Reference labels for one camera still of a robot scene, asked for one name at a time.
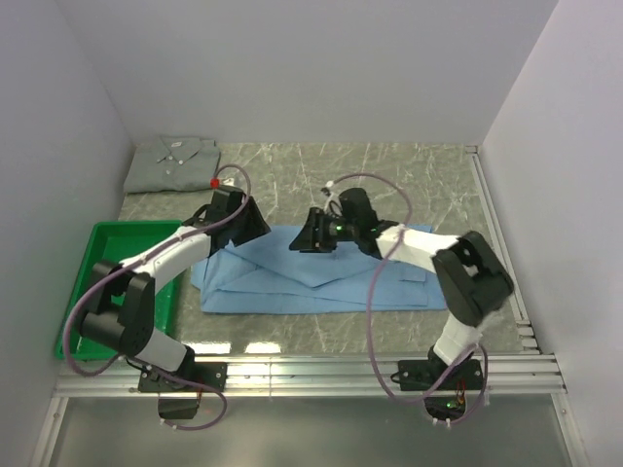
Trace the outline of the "light blue long sleeve shirt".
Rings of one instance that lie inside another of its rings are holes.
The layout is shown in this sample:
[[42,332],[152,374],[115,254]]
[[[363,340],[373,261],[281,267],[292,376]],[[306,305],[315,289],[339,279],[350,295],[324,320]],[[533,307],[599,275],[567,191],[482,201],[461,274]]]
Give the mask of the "light blue long sleeve shirt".
[[[366,294],[379,260],[351,242],[331,253],[290,251],[298,229],[274,226],[241,246],[227,245],[191,268],[206,313],[320,314],[366,310]],[[372,301],[374,311],[442,310],[446,306],[436,276],[418,267],[390,262],[382,270]]]

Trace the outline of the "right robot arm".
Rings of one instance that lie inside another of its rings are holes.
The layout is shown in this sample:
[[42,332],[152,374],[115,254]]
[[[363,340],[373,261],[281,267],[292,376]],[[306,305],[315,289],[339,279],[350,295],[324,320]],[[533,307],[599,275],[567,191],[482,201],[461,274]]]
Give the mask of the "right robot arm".
[[380,383],[385,381],[374,354],[372,301],[382,270],[394,261],[435,274],[449,316],[440,337],[428,351],[422,378],[429,379],[433,388],[453,387],[462,378],[462,364],[478,347],[484,321],[514,293],[510,274],[480,233],[425,233],[383,220],[361,188],[343,191],[338,205],[338,214],[312,207],[289,249],[328,253],[340,242],[352,242],[360,252],[380,261],[366,294],[367,348]]

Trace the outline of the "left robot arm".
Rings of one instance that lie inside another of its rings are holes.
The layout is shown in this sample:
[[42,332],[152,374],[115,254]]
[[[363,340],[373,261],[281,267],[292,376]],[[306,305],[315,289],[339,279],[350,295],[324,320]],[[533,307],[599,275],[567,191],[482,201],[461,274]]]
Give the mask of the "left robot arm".
[[155,327],[156,296],[192,265],[232,243],[240,246],[271,231],[253,196],[235,187],[218,188],[211,202],[170,236],[147,250],[115,263],[92,267],[90,288],[74,304],[63,330],[67,364],[81,369],[70,356],[70,332],[95,341],[161,374],[174,391],[190,388],[196,379],[194,350]]

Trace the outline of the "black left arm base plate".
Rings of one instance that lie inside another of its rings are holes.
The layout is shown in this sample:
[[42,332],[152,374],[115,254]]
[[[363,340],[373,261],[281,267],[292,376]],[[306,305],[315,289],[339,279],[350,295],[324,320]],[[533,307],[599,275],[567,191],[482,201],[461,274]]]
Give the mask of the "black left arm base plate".
[[[228,365],[224,362],[197,363],[192,348],[175,372],[167,372],[137,359],[125,358],[140,371],[138,392],[158,396],[157,409],[161,424],[178,431],[201,431],[219,423],[228,409],[224,395]],[[215,395],[222,403],[221,410],[209,422],[189,425],[198,414],[204,395]]]

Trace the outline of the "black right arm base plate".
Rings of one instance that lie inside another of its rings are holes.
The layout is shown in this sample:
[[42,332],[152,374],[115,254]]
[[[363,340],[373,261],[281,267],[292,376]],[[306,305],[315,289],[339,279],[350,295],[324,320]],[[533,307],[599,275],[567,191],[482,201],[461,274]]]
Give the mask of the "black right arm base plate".
[[[399,360],[397,371],[390,376],[390,380],[402,392],[424,392],[437,382],[446,369],[442,361]],[[456,425],[485,403],[488,383],[488,367],[477,359],[468,358],[452,368],[436,387],[436,390],[448,391],[450,395],[424,398],[424,410],[434,424]]]

